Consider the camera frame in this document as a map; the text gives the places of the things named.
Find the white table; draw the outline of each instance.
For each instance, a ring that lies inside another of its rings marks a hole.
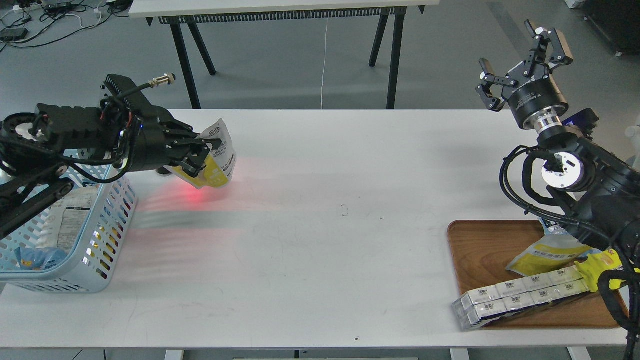
[[[136,0],[131,6],[129,15],[131,17],[145,17],[149,25],[154,17],[159,17],[161,24],[171,26],[173,41],[193,109],[200,109],[201,105],[191,71],[191,63],[184,45],[181,24],[188,25],[207,70],[213,76],[216,74],[216,68],[202,39],[198,23],[379,15],[378,30],[369,58],[369,66],[374,67],[387,27],[388,17],[395,15],[387,90],[387,109],[393,109],[396,106],[397,77],[407,6],[417,5],[424,12],[425,5],[435,5],[439,2],[440,0]]]
[[[497,183],[533,144],[490,111],[175,110],[225,119],[225,188],[130,175],[140,205],[111,284],[0,296],[0,347],[467,348],[623,344],[621,329],[461,332],[447,226],[525,218]]]

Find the robotic arm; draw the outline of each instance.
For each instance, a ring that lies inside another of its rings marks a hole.
[[[141,86],[125,76],[108,75],[99,108],[37,104],[35,113],[10,115],[0,124],[0,168],[10,176],[0,184],[0,238],[12,233],[68,194],[69,167],[94,183],[110,183],[127,172],[181,167],[196,177],[207,154],[220,140],[196,139],[197,133],[140,91],[175,81],[173,74]],[[70,150],[77,155],[69,156]],[[96,178],[80,165],[112,165],[120,172]]]
[[[640,275],[634,272],[634,267],[640,265],[640,173],[592,142],[591,134],[598,121],[593,110],[585,109],[560,120],[568,104],[553,79],[553,71],[571,64],[573,55],[560,31],[537,28],[529,21],[525,25],[533,38],[528,57],[504,77],[496,76],[489,61],[480,59],[483,72],[476,91],[486,108],[500,111],[507,103],[520,129],[535,129],[538,133],[537,146],[519,146],[504,159],[500,186],[525,213],[562,224],[581,243],[600,250],[611,247],[618,252],[624,271],[603,273],[598,288],[613,317],[629,332],[625,358],[632,359],[640,333]],[[553,52],[547,62],[549,45]],[[501,98],[491,93],[493,85],[502,86]],[[538,204],[559,207],[563,214],[532,204],[511,187],[509,166],[524,154],[525,193]],[[532,188],[536,159],[545,161],[541,173],[551,197],[543,197]],[[578,192],[584,192],[579,200],[569,195]],[[623,279],[629,284],[629,317],[609,290],[611,279]]]

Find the plastic basket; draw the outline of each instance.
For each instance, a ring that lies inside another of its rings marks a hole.
[[[103,179],[116,174],[111,167],[83,168]],[[90,182],[71,168],[66,176],[75,182],[75,188]],[[126,177],[100,185],[95,204],[67,258],[47,270],[21,270],[14,250],[35,247],[49,213],[48,209],[43,211],[0,240],[0,282],[47,293],[97,293],[103,290],[111,281],[137,203]]]

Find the concrete floor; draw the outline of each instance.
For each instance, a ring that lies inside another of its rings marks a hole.
[[[0,2],[0,13],[8,7]],[[87,0],[97,4],[97,0]],[[79,14],[84,26],[95,24],[91,10]],[[404,25],[396,108],[481,109],[474,88],[478,58],[492,61],[504,75],[525,56],[529,37],[523,21],[563,31],[575,62],[556,72],[556,81],[570,103],[569,114],[594,108],[601,121],[595,142],[627,159],[634,155],[624,137],[640,115],[640,57],[615,57],[609,46],[582,20],[580,10],[562,0],[463,1],[441,0],[424,15],[410,8]],[[209,109],[382,109],[388,83],[391,22],[378,65],[367,65],[377,25],[373,17],[202,24],[219,73],[208,75],[185,29],[192,68],[203,108]],[[79,28],[65,18],[31,44],[65,36]],[[30,34],[42,29],[37,20]],[[98,28],[81,31],[55,44],[34,49],[6,48],[0,53],[0,118],[33,111],[36,103],[96,106],[106,74],[122,74],[137,83],[164,72],[179,82],[147,90],[152,104],[169,109],[190,108],[186,87],[168,26],[143,19],[109,19]],[[0,350],[0,359],[71,359],[78,350]],[[620,348],[592,348],[593,359],[621,358]],[[418,353],[309,350],[301,357],[419,357],[448,359],[446,350]],[[110,350],[110,359],[160,359],[161,350]],[[569,359],[565,348],[471,350],[478,359]],[[188,352],[186,359],[292,357],[288,352],[252,353],[222,350]],[[102,351],[85,350],[77,360],[101,359]]]

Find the wooden tray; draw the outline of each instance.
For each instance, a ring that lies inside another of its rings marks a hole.
[[[537,221],[458,220],[447,231],[453,263],[463,293],[517,279],[522,276],[504,268],[543,235]],[[618,324],[609,314],[598,293],[576,301],[488,325],[496,328],[614,328]]]

